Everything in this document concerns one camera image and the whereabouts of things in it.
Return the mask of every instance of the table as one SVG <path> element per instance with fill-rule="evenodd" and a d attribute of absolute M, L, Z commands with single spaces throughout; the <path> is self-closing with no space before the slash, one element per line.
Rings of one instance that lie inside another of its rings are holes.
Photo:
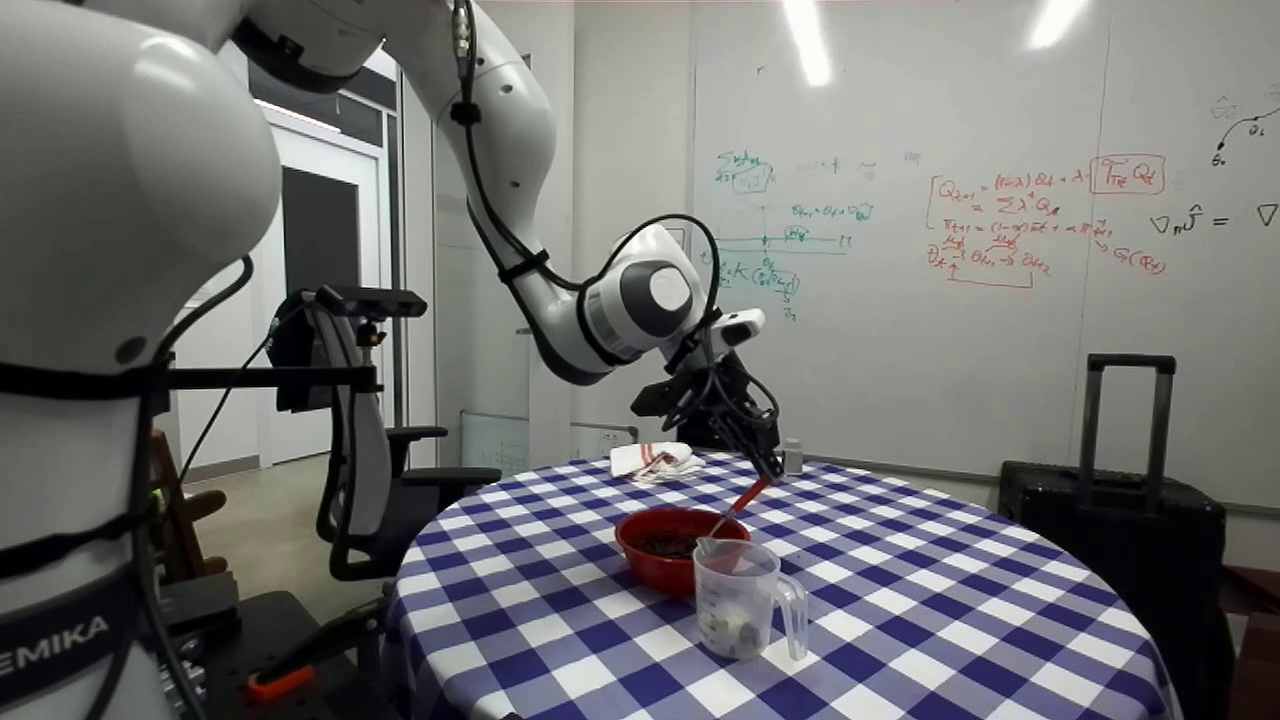
<path fill-rule="evenodd" d="M 809 589 L 810 653 L 708 658 L 692 609 L 638 589 L 610 540 L 634 509 L 726 509 L 751 482 L 698 460 L 664 486 L 576 460 L 451 506 L 396 580 L 417 674 L 469 718 L 1175 718 L 1156 643 L 1070 555 L 834 463 L 743 517 Z"/>

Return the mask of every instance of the chair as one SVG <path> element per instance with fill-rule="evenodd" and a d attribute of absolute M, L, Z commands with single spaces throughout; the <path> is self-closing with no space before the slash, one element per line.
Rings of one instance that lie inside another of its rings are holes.
<path fill-rule="evenodd" d="M 387 315 L 420 315 L 425 301 L 412 291 L 296 291 L 275 314 L 271 366 L 275 368 L 359 368 L 366 349 L 384 341 L 374 328 Z M 327 572 L 337 580 L 396 578 L 412 535 L 451 501 L 493 486 L 495 469 L 406 469 L 406 443 L 445 435 L 445 429 L 384 429 L 374 392 L 350 390 L 285 390 L 275 408 L 330 408 L 327 482 L 315 514 L 315 533 L 327 540 Z M 315 636 L 285 653 L 271 670 L 247 682 L 247 699 L 267 703 L 304 690 L 315 661 L 337 653 L 365 653 L 374 663 L 387 630 L 387 589 Z"/>

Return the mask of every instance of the checkered tablecloth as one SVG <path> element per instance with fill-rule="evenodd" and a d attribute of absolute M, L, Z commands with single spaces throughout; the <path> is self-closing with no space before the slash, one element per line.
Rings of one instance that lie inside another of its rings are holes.
<path fill-rule="evenodd" d="M 749 463 L 634 486 L 604 460 L 451 506 L 405 555 L 417 674 L 469 718 L 1169 718 L 1149 631 L 1070 555 L 951 498 L 804 463 L 743 524 L 809 589 L 810 653 L 725 663 L 638 589 L 610 530 L 726 509 Z"/>

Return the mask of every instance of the black suitcase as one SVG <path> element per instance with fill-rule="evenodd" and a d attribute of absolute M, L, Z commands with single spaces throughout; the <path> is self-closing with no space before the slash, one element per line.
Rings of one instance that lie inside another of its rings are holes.
<path fill-rule="evenodd" d="M 1156 368 L 1149 474 L 1101 474 L 1102 368 Z M 1228 718 L 1233 636 L 1217 609 L 1224 509 L 1165 477 L 1171 357 L 1087 357 L 1079 469 L 1001 469 L 1001 514 L 1107 580 L 1153 631 L 1189 720 Z"/>

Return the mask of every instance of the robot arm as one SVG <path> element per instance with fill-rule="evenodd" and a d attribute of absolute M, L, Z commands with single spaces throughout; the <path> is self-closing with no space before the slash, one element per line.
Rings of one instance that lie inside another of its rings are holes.
<path fill-rule="evenodd" d="M 552 109 L 485 7 L 420 0 L 399 15 L 399 5 L 366 5 L 366 15 L 349 15 L 344 31 L 327 31 L 344 44 L 323 39 L 330 12 L 309 7 L 255 5 L 236 31 L 239 50 L 280 82 L 315 90 L 315 76 L 337 83 L 350 76 L 384 39 L 447 138 L 469 180 L 472 224 L 559 381 L 596 386 L 651 349 L 666 357 L 666 368 L 717 366 L 730 349 L 725 335 L 761 332 L 761 315 L 726 315 L 718 328 L 730 332 L 702 332 L 717 289 L 661 224 L 638 229 L 590 279 L 556 276 L 547 251 L 532 243 L 541 184 L 556 152 Z"/>

